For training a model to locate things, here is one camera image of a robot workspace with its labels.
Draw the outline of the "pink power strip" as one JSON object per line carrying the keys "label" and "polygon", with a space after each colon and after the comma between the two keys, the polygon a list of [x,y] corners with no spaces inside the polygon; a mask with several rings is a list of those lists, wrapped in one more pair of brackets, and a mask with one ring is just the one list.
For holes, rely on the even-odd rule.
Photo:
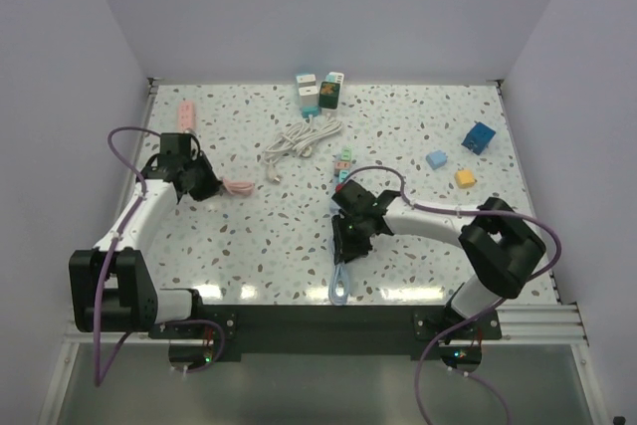
{"label": "pink power strip", "polygon": [[[193,101],[184,101],[179,105],[177,109],[177,125],[181,132],[197,136],[196,112]],[[223,189],[234,196],[250,196],[255,189],[255,184],[249,181],[234,181],[227,177],[222,177],[220,181]]]}

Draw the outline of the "light blue power strip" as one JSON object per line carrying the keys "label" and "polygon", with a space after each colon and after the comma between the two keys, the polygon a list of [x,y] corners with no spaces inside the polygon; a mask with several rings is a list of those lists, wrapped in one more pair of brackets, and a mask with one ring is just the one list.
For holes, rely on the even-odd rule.
{"label": "light blue power strip", "polygon": [[[334,187],[335,192],[339,191],[342,184],[337,183],[337,175],[336,174],[336,184]],[[333,199],[330,200],[329,203],[329,212],[333,219],[334,216],[338,216],[339,207],[335,203]],[[335,232],[334,227],[332,226],[332,239],[330,240],[330,254],[332,256],[332,273],[328,285],[328,298],[330,302],[334,306],[345,306],[347,304],[347,300],[350,294],[350,283],[349,283],[349,275],[347,270],[344,268],[344,262],[339,262],[336,259],[336,242],[335,242]]]}

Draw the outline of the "light blue plug adapter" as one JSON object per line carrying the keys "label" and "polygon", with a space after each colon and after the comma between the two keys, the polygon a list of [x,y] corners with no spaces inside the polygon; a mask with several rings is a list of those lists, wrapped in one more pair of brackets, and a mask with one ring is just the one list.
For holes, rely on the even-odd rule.
{"label": "light blue plug adapter", "polygon": [[447,164],[448,156],[444,151],[436,150],[426,155],[426,161],[432,170],[437,170]]}

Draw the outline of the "yellow plug adapter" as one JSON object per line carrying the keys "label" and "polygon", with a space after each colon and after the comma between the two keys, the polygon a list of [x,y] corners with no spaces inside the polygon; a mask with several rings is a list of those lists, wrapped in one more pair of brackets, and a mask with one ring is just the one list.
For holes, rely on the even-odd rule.
{"label": "yellow plug adapter", "polygon": [[457,186],[460,189],[473,187],[477,183],[477,178],[469,169],[458,170],[454,175]]}

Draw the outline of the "blue cube socket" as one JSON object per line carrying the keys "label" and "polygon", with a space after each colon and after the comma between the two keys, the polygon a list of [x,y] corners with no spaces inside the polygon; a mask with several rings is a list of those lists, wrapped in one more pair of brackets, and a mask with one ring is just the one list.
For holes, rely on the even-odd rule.
{"label": "blue cube socket", "polygon": [[482,122],[476,122],[468,131],[462,145],[476,155],[480,155],[488,147],[496,132]]}

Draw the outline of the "mint green plug adapter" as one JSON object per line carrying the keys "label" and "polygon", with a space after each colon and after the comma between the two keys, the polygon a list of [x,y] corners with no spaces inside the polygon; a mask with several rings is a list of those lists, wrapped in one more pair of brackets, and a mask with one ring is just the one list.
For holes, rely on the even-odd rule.
{"label": "mint green plug adapter", "polygon": [[346,147],[341,151],[340,160],[352,161],[352,150],[349,147]]}

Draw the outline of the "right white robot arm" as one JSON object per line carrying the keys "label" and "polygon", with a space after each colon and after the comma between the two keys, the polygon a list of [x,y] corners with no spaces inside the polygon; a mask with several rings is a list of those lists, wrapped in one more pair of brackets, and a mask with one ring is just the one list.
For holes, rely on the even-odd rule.
{"label": "right white robot arm", "polygon": [[499,300],[518,297],[546,252],[543,240],[509,204],[490,197],[473,215],[466,209],[442,214],[432,204],[410,205],[400,192],[379,195],[349,180],[332,195],[334,259],[346,264],[367,256],[378,235],[414,236],[462,249],[473,270],[445,305],[440,327],[456,338],[479,325],[478,313]]}

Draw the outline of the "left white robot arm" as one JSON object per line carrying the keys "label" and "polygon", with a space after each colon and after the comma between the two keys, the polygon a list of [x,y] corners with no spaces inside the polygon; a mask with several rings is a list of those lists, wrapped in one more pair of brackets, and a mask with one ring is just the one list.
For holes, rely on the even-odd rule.
{"label": "left white robot arm", "polygon": [[133,193],[110,230],[69,260],[75,324],[92,332],[149,331],[171,323],[184,337],[199,335],[206,314],[193,305],[188,289],[156,286],[144,255],[162,221],[188,196],[197,202],[215,196],[222,186],[198,139],[189,131],[159,136],[159,151],[134,172]]}

